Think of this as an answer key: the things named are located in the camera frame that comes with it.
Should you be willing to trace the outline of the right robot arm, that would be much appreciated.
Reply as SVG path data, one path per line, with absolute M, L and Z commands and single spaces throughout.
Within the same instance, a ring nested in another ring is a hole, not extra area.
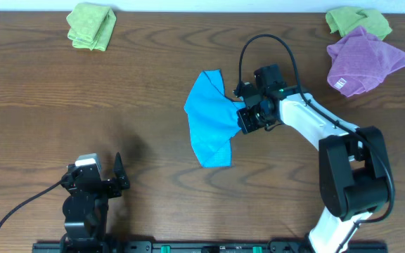
M 234 94 L 244 134 L 283 124 L 319 152 L 319 189 L 325 205 L 303 241 L 269 243 L 270 252 L 386 252 L 383 242 L 351 242 L 360 225 L 394 196 L 382 133 L 336 117 L 301 86 L 288 86 L 277 65 L 254 72 L 255 83 L 240 81 Z

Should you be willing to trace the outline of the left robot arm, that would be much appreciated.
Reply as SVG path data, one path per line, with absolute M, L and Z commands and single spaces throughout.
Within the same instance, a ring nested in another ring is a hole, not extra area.
M 101 163 L 96 153 L 81 155 L 67 166 L 61 186 L 70 196 L 63 203 L 66 234 L 60 239 L 60 252 L 123 252 L 123 246 L 106 234 L 111 198 L 130 188 L 120 154 L 116 154 L 115 177 L 101 178 Z

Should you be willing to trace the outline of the blue cloth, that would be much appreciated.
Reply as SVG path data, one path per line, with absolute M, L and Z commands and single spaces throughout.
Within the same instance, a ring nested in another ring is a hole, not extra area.
M 191 147 L 202 167 L 231 166 L 231 139 L 240 131 L 237 111 L 244 107 L 244 102 L 225 96 L 220 70 L 205 70 L 199 74 L 184 110 L 188 116 Z

